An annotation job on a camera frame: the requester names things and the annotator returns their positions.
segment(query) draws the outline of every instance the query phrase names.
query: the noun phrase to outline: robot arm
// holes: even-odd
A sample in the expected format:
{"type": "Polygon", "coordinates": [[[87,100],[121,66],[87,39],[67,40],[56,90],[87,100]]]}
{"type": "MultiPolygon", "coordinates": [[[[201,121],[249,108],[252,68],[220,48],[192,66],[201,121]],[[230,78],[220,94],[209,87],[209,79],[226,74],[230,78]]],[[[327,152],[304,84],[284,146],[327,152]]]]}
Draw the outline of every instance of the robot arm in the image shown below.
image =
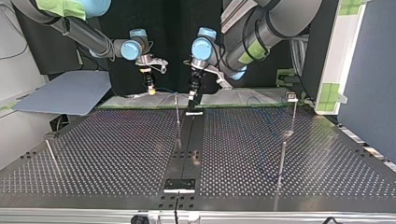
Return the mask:
{"type": "Polygon", "coordinates": [[[63,35],[67,35],[90,50],[98,58],[124,58],[135,61],[143,73],[148,93],[155,94],[155,78],[152,69],[166,73],[168,62],[152,58],[150,49],[152,42],[143,29],[130,32],[130,39],[111,40],[101,32],[93,29],[87,22],[74,17],[59,17],[53,13],[38,9],[35,0],[11,0],[12,4],[31,20],[51,26],[63,35]]]}
{"type": "Polygon", "coordinates": [[[226,51],[215,44],[216,32],[201,28],[191,48],[192,60],[190,100],[195,99],[199,90],[200,78],[204,72],[217,74],[218,83],[223,89],[230,89],[224,76],[234,80],[240,79],[248,65],[262,61],[270,49],[283,39],[298,35],[315,17],[321,0],[255,0],[265,11],[265,16],[255,22],[250,34],[243,36],[232,50],[226,51]]]}

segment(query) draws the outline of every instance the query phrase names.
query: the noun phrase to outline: metal breadboard table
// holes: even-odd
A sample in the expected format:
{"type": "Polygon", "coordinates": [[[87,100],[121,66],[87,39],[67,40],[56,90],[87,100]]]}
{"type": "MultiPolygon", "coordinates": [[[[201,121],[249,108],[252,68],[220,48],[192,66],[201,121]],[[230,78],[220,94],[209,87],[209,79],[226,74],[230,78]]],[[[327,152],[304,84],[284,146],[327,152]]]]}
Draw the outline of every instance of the metal breadboard table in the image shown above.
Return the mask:
{"type": "Polygon", "coordinates": [[[92,113],[50,141],[53,155],[39,147],[1,171],[0,207],[396,213],[396,174],[308,109],[179,115],[92,113]],[[169,179],[195,192],[164,193],[169,179]]]}

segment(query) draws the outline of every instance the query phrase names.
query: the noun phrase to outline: white panel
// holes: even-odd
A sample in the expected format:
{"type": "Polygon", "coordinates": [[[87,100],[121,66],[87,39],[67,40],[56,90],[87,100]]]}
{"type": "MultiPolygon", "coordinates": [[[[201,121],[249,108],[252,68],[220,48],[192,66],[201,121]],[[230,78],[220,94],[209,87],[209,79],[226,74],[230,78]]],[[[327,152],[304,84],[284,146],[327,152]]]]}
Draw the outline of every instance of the white panel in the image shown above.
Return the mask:
{"type": "MultiPolygon", "coordinates": [[[[8,9],[1,8],[20,28],[15,15],[8,9]]],[[[25,45],[24,38],[10,26],[0,12],[0,58],[23,51],[25,45]]],[[[40,75],[30,50],[26,50],[16,58],[0,60],[0,101],[34,90],[44,84],[44,78],[40,75]]]]}
{"type": "Polygon", "coordinates": [[[55,115],[14,112],[0,119],[0,170],[43,142],[55,115]]]}
{"type": "MultiPolygon", "coordinates": [[[[338,15],[336,17],[320,81],[317,107],[323,83],[338,83],[340,84],[339,93],[344,93],[365,9],[366,5],[362,5],[357,15],[338,15]]],[[[340,104],[337,104],[334,111],[317,111],[316,109],[316,112],[320,115],[338,115],[339,106],[340,104]]]]}

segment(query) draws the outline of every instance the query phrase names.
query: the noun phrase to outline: white wall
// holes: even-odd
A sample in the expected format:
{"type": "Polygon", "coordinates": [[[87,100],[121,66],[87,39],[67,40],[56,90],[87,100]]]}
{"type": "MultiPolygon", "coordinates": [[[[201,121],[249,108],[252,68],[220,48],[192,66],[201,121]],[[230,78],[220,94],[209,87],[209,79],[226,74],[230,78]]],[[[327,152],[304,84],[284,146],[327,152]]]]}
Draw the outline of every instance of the white wall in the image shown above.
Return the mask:
{"type": "MultiPolygon", "coordinates": [[[[9,0],[0,1],[10,5],[9,0]]],[[[14,14],[8,9],[4,11],[18,25],[14,14]]],[[[0,14],[0,58],[21,52],[25,44],[24,38],[0,14]]],[[[44,76],[39,74],[29,50],[16,58],[0,60],[0,108],[44,84],[44,76]]],[[[0,110],[0,169],[38,146],[43,141],[43,135],[50,131],[49,121],[53,118],[53,115],[47,114],[0,110]]]]}
{"type": "MultiPolygon", "coordinates": [[[[15,16],[7,9],[5,11],[14,23],[18,24],[15,16]]],[[[0,58],[21,52],[25,44],[24,38],[0,15],[0,58]]],[[[0,101],[45,84],[44,77],[38,72],[29,50],[19,57],[0,60],[0,75],[0,101]]]]}

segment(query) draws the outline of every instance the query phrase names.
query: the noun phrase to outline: light blue sheet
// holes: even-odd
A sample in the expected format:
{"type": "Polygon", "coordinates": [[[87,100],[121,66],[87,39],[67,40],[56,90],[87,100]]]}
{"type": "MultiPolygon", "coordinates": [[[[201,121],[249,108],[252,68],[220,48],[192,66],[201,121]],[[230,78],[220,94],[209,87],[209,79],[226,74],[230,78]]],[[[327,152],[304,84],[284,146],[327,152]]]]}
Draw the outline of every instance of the light blue sheet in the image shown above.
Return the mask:
{"type": "Polygon", "coordinates": [[[25,112],[87,115],[110,90],[108,72],[67,72],[17,103],[25,112]]]}

